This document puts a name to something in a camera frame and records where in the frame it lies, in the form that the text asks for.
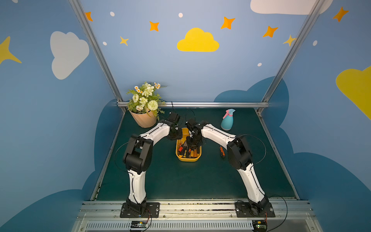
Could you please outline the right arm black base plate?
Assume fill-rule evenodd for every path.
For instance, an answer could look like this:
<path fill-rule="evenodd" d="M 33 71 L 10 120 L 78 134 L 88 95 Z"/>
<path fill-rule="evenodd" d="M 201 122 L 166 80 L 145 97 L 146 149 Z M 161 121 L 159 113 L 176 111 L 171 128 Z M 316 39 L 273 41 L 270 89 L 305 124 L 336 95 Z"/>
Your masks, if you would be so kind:
<path fill-rule="evenodd" d="M 275 212 L 271 203 L 267 203 L 263 208 L 249 202 L 235 202 L 235 211 L 238 218 L 274 218 Z"/>

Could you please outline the yellow plastic storage box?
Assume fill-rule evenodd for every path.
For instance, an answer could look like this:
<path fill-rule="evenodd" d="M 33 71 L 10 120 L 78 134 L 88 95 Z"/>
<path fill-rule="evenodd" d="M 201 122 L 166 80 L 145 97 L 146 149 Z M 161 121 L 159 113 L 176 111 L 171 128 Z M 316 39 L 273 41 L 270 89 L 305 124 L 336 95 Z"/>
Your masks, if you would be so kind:
<path fill-rule="evenodd" d="M 182 138 L 176 141 L 175 154 L 180 161 L 196 162 L 202 155 L 202 146 L 190 147 L 188 146 L 187 138 L 190 137 L 187 128 L 182 129 Z"/>

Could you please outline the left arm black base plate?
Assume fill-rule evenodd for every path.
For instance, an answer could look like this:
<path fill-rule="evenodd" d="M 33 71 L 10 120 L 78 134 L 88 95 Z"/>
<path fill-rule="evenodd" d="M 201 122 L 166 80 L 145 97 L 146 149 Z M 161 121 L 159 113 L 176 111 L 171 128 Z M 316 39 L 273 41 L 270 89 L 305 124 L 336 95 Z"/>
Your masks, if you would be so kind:
<path fill-rule="evenodd" d="M 146 218 L 151 215 L 151 218 L 158 218 L 160 203 L 144 202 L 137 204 L 135 202 L 123 203 L 120 218 Z"/>

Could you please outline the orange black handle screwdriver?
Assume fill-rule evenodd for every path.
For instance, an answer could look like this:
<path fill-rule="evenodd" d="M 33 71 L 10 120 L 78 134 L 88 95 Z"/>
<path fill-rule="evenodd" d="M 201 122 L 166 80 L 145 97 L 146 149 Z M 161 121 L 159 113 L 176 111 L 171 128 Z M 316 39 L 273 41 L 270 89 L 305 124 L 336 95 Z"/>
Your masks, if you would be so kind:
<path fill-rule="evenodd" d="M 224 149 L 223 149 L 222 146 L 220 146 L 219 148 L 220 148 L 220 155 L 221 155 L 221 157 L 224 159 L 224 158 L 226 157 L 226 154 L 225 154 L 225 152 L 224 152 Z"/>

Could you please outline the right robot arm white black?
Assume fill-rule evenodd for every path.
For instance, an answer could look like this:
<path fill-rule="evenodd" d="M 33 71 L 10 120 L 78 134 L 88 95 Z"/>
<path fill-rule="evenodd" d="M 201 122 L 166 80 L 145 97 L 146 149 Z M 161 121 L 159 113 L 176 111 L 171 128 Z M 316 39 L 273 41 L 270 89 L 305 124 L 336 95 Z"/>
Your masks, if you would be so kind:
<path fill-rule="evenodd" d="M 250 145 L 243 135 L 229 134 L 206 121 L 198 123 L 190 119 L 185 125 L 191 132 L 188 140 L 191 145 L 198 146 L 206 138 L 227 150 L 229 163 L 240 174 L 247 191 L 248 202 L 251 209 L 255 210 L 255 214 L 260 214 L 269 207 L 269 199 L 255 173 Z"/>

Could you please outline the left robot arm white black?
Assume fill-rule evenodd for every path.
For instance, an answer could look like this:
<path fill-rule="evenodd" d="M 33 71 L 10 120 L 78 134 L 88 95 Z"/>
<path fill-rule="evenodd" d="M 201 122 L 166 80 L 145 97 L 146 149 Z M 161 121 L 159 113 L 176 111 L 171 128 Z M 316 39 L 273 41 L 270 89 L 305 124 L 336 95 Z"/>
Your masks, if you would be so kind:
<path fill-rule="evenodd" d="M 170 113 L 167 119 L 161 120 L 149 131 L 140 135 L 134 134 L 129 139 L 123 156 L 130 187 L 126 206 L 138 215 L 143 215 L 146 211 L 146 171 L 151 164 L 154 145 L 163 138 L 181 139 L 179 120 L 179 114 Z"/>

